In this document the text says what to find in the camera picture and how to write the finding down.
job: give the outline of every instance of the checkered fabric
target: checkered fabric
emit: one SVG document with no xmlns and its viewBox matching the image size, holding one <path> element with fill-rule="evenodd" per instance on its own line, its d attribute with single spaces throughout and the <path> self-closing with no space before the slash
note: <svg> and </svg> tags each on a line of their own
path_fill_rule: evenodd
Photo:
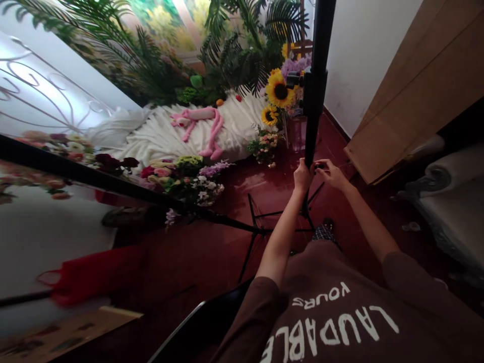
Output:
<svg viewBox="0 0 484 363">
<path fill-rule="evenodd" d="M 341 250 L 341 246 L 339 245 L 338 242 L 336 242 L 334 235 L 331 233 L 328 227 L 326 227 L 323 224 L 321 224 L 318 228 L 316 228 L 316 232 L 314 233 L 312 240 L 319 240 L 319 239 L 330 240 L 339 248 L 339 250 Z"/>
</svg>

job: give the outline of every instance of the brown shirt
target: brown shirt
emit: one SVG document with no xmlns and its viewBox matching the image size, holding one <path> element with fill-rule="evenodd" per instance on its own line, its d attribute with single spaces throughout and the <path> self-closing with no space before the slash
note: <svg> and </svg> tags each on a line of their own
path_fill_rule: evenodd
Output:
<svg viewBox="0 0 484 363">
<path fill-rule="evenodd" d="M 391 253 L 385 290 L 329 241 L 289 259 L 283 288 L 252 282 L 212 362 L 484 361 L 483 320 L 415 260 Z"/>
</svg>

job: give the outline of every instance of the wooden cabinet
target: wooden cabinet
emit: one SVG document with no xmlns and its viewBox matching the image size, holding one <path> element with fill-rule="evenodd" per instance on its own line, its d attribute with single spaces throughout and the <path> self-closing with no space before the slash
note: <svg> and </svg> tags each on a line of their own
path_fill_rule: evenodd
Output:
<svg viewBox="0 0 484 363">
<path fill-rule="evenodd" d="M 367 183 L 484 96 L 483 10 L 484 0 L 423 0 L 345 148 Z"/>
</svg>

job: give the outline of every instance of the stuffed toy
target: stuffed toy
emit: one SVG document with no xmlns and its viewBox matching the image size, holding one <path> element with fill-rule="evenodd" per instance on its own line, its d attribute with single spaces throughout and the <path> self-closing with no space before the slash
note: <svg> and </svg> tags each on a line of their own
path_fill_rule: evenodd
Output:
<svg viewBox="0 0 484 363">
<path fill-rule="evenodd" d="M 181 138 L 183 142 L 188 142 L 190 134 L 192 133 L 198 121 L 214 118 L 215 120 L 210 131 L 210 140 L 208 143 L 208 147 L 205 150 L 200 151 L 198 154 L 203 157 L 210 157 L 210 160 L 220 159 L 223 150 L 215 142 L 215 138 L 222 129 L 223 117 L 220 115 L 217 109 L 213 107 L 205 107 L 195 110 L 186 109 L 180 114 L 173 114 L 171 118 L 173 119 L 171 125 L 174 127 L 188 126 L 187 131 Z"/>
</svg>

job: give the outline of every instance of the sunflower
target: sunflower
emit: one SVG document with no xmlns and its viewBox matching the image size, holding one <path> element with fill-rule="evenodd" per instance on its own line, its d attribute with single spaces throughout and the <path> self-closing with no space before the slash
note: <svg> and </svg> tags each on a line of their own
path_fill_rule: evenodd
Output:
<svg viewBox="0 0 484 363">
<path fill-rule="evenodd" d="M 271 105 L 267 105 L 266 108 L 262 110 L 262 122 L 267 126 L 274 126 L 277 123 L 277 108 Z"/>
<path fill-rule="evenodd" d="M 269 77 L 266 93 L 269 102 L 279 108 L 284 108 L 290 105 L 294 98 L 294 90 L 286 87 L 286 82 L 280 72 Z"/>
</svg>

